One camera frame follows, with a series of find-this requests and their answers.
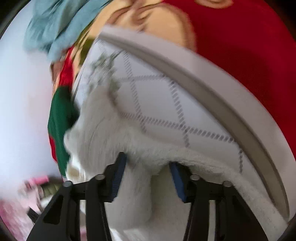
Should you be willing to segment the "red floral blanket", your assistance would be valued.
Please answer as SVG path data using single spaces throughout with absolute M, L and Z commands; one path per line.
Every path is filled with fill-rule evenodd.
M 192 50 L 243 84 L 295 151 L 295 38 L 266 1 L 112 1 L 51 64 L 54 87 L 72 86 L 105 24 Z

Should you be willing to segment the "blue quilted duvet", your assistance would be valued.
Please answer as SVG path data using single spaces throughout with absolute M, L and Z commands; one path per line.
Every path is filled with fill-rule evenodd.
M 43 51 L 49 61 L 61 58 L 83 30 L 111 1 L 35 1 L 23 41 L 27 51 Z

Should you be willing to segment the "white fuzzy jacket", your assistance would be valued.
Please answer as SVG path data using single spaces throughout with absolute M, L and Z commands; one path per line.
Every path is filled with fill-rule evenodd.
M 119 152 L 127 154 L 119 194 L 106 206 L 109 226 L 127 240 L 183 238 L 189 206 L 177 197 L 170 175 L 163 172 L 170 161 L 208 181 L 232 182 L 269 240 L 277 240 L 287 228 L 274 205 L 232 168 L 194 150 L 160 142 L 122 118 L 105 87 L 97 87 L 85 99 L 78 120 L 64 135 L 64 145 L 86 179 L 102 173 Z

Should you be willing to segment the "white diamond-pattern mat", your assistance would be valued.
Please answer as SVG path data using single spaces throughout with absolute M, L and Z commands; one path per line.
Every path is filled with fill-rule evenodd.
M 116 54 L 118 107 L 148 135 L 185 146 L 231 167 L 281 215 L 295 215 L 295 158 L 279 126 L 235 78 L 194 52 L 161 38 L 104 27 L 85 38 L 74 83 L 81 104 L 99 75 L 94 63 Z

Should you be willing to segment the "folded dark green sweater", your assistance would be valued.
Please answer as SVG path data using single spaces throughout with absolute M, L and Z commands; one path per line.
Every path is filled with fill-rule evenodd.
M 71 91 L 67 86 L 59 86 L 52 98 L 48 134 L 52 157 L 58 165 L 62 177 L 66 176 L 69 154 L 64 146 L 64 135 L 79 117 L 79 110 L 71 100 Z

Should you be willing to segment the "clothes rack with garments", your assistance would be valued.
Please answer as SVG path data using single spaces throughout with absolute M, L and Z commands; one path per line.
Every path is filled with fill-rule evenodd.
M 59 177 L 42 176 L 25 180 L 14 199 L 1 199 L 1 228 L 10 240 L 26 240 L 33 219 L 44 210 L 63 183 Z

